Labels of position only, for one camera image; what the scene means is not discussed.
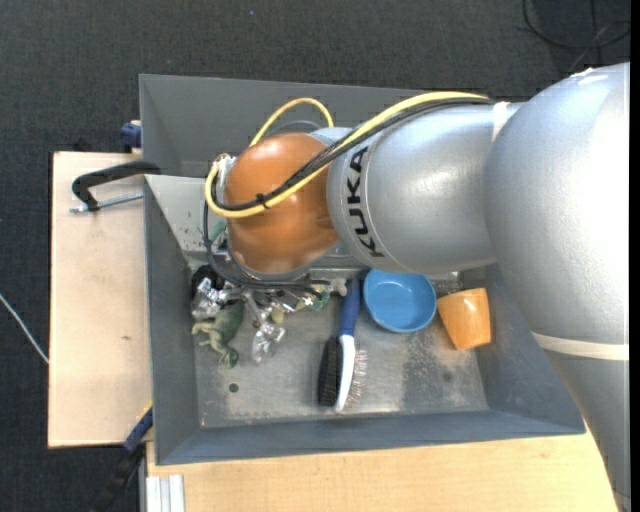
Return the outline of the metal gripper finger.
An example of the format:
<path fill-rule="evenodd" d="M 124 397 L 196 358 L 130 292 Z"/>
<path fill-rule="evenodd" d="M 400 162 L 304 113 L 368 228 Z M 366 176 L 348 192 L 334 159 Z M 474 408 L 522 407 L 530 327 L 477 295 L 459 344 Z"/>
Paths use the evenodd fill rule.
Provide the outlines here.
<path fill-rule="evenodd" d="M 247 306 L 255 329 L 251 358 L 255 364 L 260 364 L 266 356 L 275 353 L 286 334 L 286 329 L 282 326 L 284 313 L 271 303 L 259 305 L 253 295 L 247 297 Z"/>
<path fill-rule="evenodd" d="M 192 300 L 192 317 L 195 320 L 207 320 L 215 317 L 227 299 L 227 290 L 218 290 L 213 286 L 210 278 L 203 278 L 198 284 Z"/>

